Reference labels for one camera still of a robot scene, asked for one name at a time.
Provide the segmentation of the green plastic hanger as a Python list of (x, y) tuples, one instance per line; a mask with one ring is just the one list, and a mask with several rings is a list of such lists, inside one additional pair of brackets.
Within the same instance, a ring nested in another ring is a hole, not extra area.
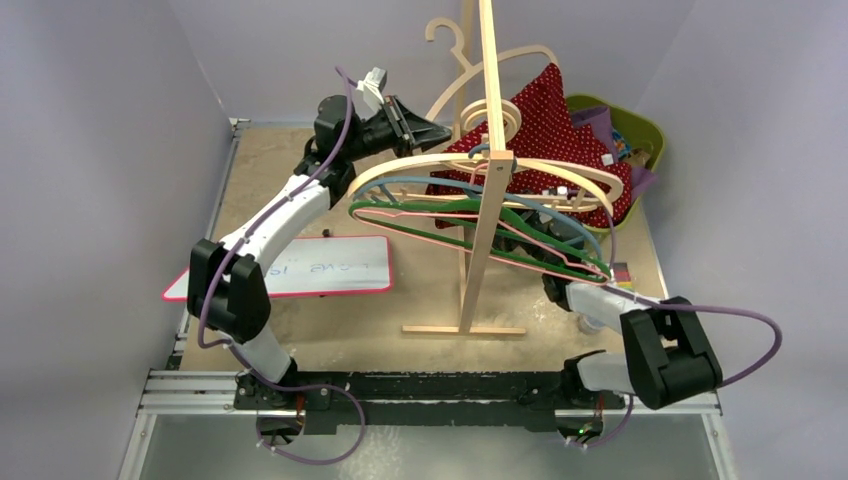
[[(480, 202), (477, 200), (459, 200), (451, 202), (447, 207), (428, 206), (423, 202), (399, 204), (384, 201), (355, 201), (348, 207), (347, 213), (361, 223), (470, 253), (473, 250), (473, 243), (470, 241), (456, 240), (437, 233), (407, 227), (395, 223), (394, 220), (403, 217), (421, 217), (445, 221), (454, 226), (477, 226), (480, 223), (480, 214), (473, 208), (479, 205)], [(497, 262), (596, 286), (605, 285), (613, 279), (610, 267), (600, 258), (591, 257), (585, 251), (534, 228), (528, 221), (508, 208), (501, 209), (495, 233), (523, 243), (540, 255), (538, 258), (532, 255), (522, 257), (506, 249), (492, 246), (489, 248), (489, 258)]]

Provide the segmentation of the pink wire hanger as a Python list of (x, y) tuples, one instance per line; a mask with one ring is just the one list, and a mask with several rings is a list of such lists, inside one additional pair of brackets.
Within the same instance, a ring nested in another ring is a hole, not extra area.
[[(414, 200), (410, 193), (391, 192), (391, 184), (445, 186), (461, 193), (456, 199), (438, 200), (434, 195), (426, 195), (422, 200)], [(347, 190), (351, 199), (347, 213), (364, 224), (470, 253), (471, 241), (408, 227), (394, 220), (423, 217), (450, 226), (476, 227), (481, 223), (482, 193), (480, 185), (447, 178), (401, 175), (367, 180), (360, 175)], [(512, 193), (505, 197), (507, 204), (497, 214), (490, 259), (564, 282), (604, 286), (613, 280), (599, 241), (580, 222), (541, 201)]]

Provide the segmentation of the grey-blue plastic hanger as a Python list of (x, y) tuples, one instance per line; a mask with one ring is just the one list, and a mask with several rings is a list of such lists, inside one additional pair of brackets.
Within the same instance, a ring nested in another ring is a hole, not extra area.
[[(380, 187), (382, 187), (386, 184), (390, 184), (390, 183), (420, 183), (420, 184), (425, 184), (425, 185), (438, 185), (438, 186), (446, 186), (446, 187), (450, 187), (450, 188), (459, 189), (463, 192), (463, 195), (465, 197), (470, 196), (472, 198), (476, 198), (476, 197), (480, 196), (483, 192), (483, 187), (481, 185), (477, 185), (477, 184), (470, 183), (470, 182), (450, 180), (450, 179), (445, 179), (445, 178), (441, 178), (441, 177), (404, 176), (404, 175), (401, 175), (400, 177), (401, 177), (401, 179), (399, 181), (388, 180), (388, 179), (380, 179), (376, 182), (375, 188), (380, 188)], [(361, 194), (357, 195), (356, 197), (354, 197), (352, 199), (358, 198), (358, 197), (360, 197), (364, 194), (365, 193), (361, 193)], [(545, 207), (543, 207), (541, 209), (537, 209), (536, 207), (537, 207), (538, 204), (534, 201), (530, 201), (528, 204), (530, 206), (529, 208), (539, 210), (539, 211), (541, 211), (541, 212), (543, 212), (543, 213), (545, 213), (545, 214), (547, 214), (551, 217), (557, 217), (561, 222), (570, 225), (572, 229), (574, 229), (575, 231), (577, 231), (580, 234), (580, 236), (585, 240), (585, 242), (592, 245), (592, 247), (595, 249), (595, 251), (597, 253), (601, 252), (600, 243), (595, 238), (595, 236), (593, 234), (589, 233), (589, 231), (586, 228), (584, 228), (582, 226), (582, 224), (580, 224), (579, 222), (577, 222), (576, 220), (574, 220), (571, 217), (567, 217), (565, 215), (566, 212), (551, 213), (550, 210), (548, 208), (545, 208)]]

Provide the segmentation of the wooden hanger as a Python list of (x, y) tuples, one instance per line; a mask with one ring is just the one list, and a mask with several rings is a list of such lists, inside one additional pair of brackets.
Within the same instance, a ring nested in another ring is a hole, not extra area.
[[(442, 91), (439, 97), (431, 105), (425, 115), (427, 120), (435, 120), (438, 114), (443, 110), (445, 105), (462, 89), (465, 85), (478, 75), (484, 72), (484, 62), (479, 61), (472, 64), (463, 53), (465, 46), (465, 34), (461, 27), (453, 20), (447, 17), (436, 17), (431, 19), (425, 27), (425, 39), (427, 42), (435, 40), (435, 33), (438, 28), (447, 28), (454, 35), (454, 46), (450, 49), (451, 53), (459, 64), (458, 76)], [(509, 50), (499, 51), (497, 54), (497, 62), (505, 62), (507, 60), (529, 56), (542, 55), (549, 63), (559, 65), (558, 58), (554, 52), (547, 46), (541, 44), (531, 44), (522, 47), (517, 47)]]
[[(388, 161), (381, 165), (374, 166), (365, 172), (359, 174), (350, 184), (346, 196), (349, 198), (354, 198), (361, 193), (366, 193), (369, 190), (376, 187), (376, 182), (380, 179), (388, 179), (388, 180), (397, 180), (401, 179), (400, 176), (397, 175), (399, 171), (405, 171), (410, 169), (416, 169), (421, 167), (428, 166), (439, 166), (442, 164), (448, 165), (451, 168), (449, 163), (442, 163), (440, 160), (444, 159), (444, 157), (436, 156), (436, 154), (424, 154), (417, 156), (410, 156), (405, 158), (399, 158), (395, 160)], [(491, 151), (486, 144), (478, 145), (471, 149), (471, 151), (467, 152), (468, 157), (471, 158), (472, 155), (480, 155), (483, 157), (484, 161), (476, 164), (474, 172), (468, 173), (471, 175), (472, 179), (476, 179), (479, 176), (483, 175), (486, 179), (490, 179), (495, 173), (495, 165), (494, 161), (490, 158)], [(510, 176), (514, 170), (517, 171), (515, 159), (518, 158), (513, 155), (511, 151), (503, 151), (502, 155), (507, 159), (506, 165), (506, 174)], [(609, 191), (609, 187), (600, 181), (595, 181), (597, 185), (599, 185), (605, 192)], [(536, 202), (537, 209), (541, 209), (543, 207), (548, 208), (551, 213), (555, 212), (565, 212), (555, 209), (554, 207), (563, 207), (565, 206), (564, 200), (572, 200), (568, 199), (565, 196), (545, 196), (545, 195), (535, 195), (535, 194), (506, 194), (502, 193), (498, 196), (498, 199), (501, 201), (501, 205), (505, 208), (520, 208), (520, 209), (528, 209), (529, 202)]]
[[(512, 139), (521, 127), (522, 119), (518, 107), (509, 100), (501, 100), (502, 117), (505, 122), (504, 134), (507, 140)], [(460, 115), (460, 126), (467, 128), (472, 120), (486, 116), (487, 101), (477, 100), (465, 107)], [(442, 163), (449, 163), (451, 168), (462, 170), (467, 173), (474, 172), (476, 164), (484, 161), (480, 155), (472, 155), (468, 157), (467, 153), (442, 153), (436, 156), (444, 157), (440, 160)], [(557, 210), (565, 212), (588, 212), (598, 208), (603, 208), (612, 215), (614, 213), (613, 202), (615, 202), (623, 193), (624, 186), (622, 181), (615, 175), (607, 172), (594, 169), (591, 167), (568, 163), (558, 162), (548, 159), (533, 159), (533, 158), (516, 158), (517, 171), (534, 170), (559, 178), (564, 182), (570, 182), (578, 186), (578, 190), (584, 192), (578, 193), (572, 200), (564, 200), (565, 206), (554, 207)], [(595, 181), (609, 187), (609, 191), (605, 192)]]

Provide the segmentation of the purple garment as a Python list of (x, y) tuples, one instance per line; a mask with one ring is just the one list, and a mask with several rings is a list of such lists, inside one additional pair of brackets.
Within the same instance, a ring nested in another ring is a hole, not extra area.
[(619, 161), (612, 138), (612, 129), (615, 127), (612, 121), (612, 110), (609, 106), (599, 105), (572, 111), (570, 113), (570, 119), (576, 128), (590, 126), (594, 137), (607, 147), (614, 158), (614, 162), (624, 163), (631, 167), (630, 185), (632, 188), (631, 200), (633, 202), (639, 200), (656, 182), (657, 175), (653, 172), (653, 168), (649, 164), (652, 162), (655, 153), (658, 152), (658, 145), (650, 139), (641, 140), (638, 146), (630, 144), (632, 151), (635, 149), (644, 149), (651, 153), (651, 160), (647, 168), (631, 166), (626, 162), (626, 158), (623, 161)]

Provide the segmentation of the tan pleated skirt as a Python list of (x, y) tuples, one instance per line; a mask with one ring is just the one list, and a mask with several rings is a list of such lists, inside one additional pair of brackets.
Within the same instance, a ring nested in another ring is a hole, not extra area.
[(635, 149), (626, 158), (626, 162), (634, 167), (647, 168), (651, 160), (651, 153), (644, 149)]

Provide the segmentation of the blue floral garment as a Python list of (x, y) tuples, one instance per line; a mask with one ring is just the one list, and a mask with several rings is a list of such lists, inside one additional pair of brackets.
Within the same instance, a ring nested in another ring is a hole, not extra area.
[(612, 129), (613, 143), (616, 148), (616, 153), (619, 161), (631, 155), (632, 147), (625, 137), (615, 128)]

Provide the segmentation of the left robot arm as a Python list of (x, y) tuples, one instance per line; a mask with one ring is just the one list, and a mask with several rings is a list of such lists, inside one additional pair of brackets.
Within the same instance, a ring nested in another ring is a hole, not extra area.
[(298, 395), (297, 364), (268, 324), (265, 277), (273, 261), (346, 194), (356, 161), (385, 151), (403, 158), (451, 136), (450, 128), (413, 113), (394, 95), (367, 119), (357, 116), (349, 96), (329, 96), (317, 107), (303, 158), (276, 196), (226, 237), (192, 247), (186, 310), (200, 333), (218, 332), (218, 344), (262, 378), (259, 395), (272, 408), (287, 408)]

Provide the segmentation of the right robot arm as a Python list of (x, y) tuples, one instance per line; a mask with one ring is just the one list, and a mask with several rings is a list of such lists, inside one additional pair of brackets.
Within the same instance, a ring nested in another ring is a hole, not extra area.
[(584, 407), (603, 392), (615, 392), (658, 410), (723, 384), (720, 362), (687, 299), (645, 298), (622, 289), (612, 284), (607, 265), (547, 230), (503, 221), (498, 233), (539, 262), (552, 303), (623, 340), (619, 354), (595, 350), (564, 361), (561, 392), (569, 404)]

